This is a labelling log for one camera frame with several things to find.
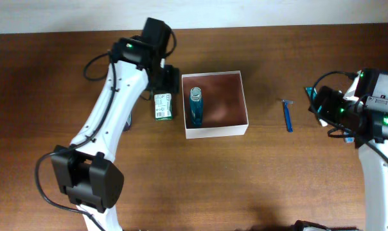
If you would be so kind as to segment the blue mouthwash bottle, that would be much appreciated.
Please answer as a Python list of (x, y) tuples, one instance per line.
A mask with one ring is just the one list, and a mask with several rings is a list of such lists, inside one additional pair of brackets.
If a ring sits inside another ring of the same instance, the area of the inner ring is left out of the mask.
[(190, 118), (193, 126), (202, 125), (203, 99), (202, 91), (199, 87), (193, 87), (190, 90)]

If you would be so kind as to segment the white cardboard box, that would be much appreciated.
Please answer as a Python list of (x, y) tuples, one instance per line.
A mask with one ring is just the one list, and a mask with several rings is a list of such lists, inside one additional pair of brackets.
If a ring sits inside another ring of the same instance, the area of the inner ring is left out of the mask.
[[(181, 76), (184, 128), (187, 139), (244, 135), (249, 118), (240, 71)], [(191, 122), (190, 90), (198, 87), (204, 102), (200, 126)]]

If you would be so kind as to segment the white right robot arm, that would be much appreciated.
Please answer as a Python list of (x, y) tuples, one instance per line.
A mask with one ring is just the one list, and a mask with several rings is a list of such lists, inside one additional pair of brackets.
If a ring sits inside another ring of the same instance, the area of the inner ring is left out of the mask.
[(346, 72), (346, 92), (323, 86), (308, 93), (309, 110), (331, 125), (328, 136), (352, 138), (363, 170), (366, 230), (388, 230), (388, 72)]

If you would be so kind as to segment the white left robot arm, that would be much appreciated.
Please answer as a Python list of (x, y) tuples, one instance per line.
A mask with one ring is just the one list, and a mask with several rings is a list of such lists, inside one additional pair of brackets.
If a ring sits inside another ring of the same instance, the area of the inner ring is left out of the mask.
[(110, 51), (105, 85), (79, 133), (68, 147), (48, 156), (60, 192), (76, 207), (88, 230), (121, 230), (115, 204), (124, 176), (115, 166), (118, 143), (144, 91), (175, 94), (179, 70), (166, 65), (175, 34), (165, 22), (147, 18), (140, 35), (120, 38)]

